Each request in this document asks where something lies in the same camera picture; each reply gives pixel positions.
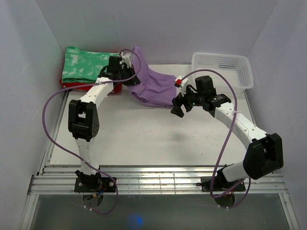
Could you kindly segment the purple trousers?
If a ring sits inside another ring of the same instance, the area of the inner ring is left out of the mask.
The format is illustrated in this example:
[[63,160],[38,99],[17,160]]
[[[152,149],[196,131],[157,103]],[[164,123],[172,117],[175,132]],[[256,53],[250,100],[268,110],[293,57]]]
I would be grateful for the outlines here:
[[139,70],[137,78],[140,80],[140,84],[128,87],[132,95],[149,106],[172,108],[172,100],[177,96],[176,76],[151,70],[139,46],[132,51],[137,54],[132,64]]

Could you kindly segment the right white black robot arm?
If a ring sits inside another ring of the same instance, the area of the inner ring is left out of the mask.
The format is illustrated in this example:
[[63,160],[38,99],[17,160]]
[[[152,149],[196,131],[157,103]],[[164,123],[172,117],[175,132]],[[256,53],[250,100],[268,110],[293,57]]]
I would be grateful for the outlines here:
[[192,87],[183,77],[176,78],[175,86],[180,88],[180,93],[172,100],[171,113],[183,117],[182,107],[186,112],[201,107],[228,127],[246,149],[241,162],[215,172],[214,179],[210,180],[212,188],[228,190],[242,179],[257,180],[283,167],[283,144],[278,134],[265,132],[239,113],[230,98],[217,94],[210,76],[198,77],[195,83]]

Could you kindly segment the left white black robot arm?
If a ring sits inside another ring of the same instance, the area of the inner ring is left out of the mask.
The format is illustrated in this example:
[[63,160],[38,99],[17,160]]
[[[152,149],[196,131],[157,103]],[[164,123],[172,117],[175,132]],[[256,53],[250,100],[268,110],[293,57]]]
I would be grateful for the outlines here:
[[95,153],[91,151],[94,138],[99,132],[98,107],[117,84],[140,84],[131,61],[131,54],[110,56],[108,65],[98,74],[95,84],[79,100],[71,100],[68,110],[68,130],[72,133],[81,157],[81,168],[76,171],[80,184],[90,191],[102,186],[101,174]]

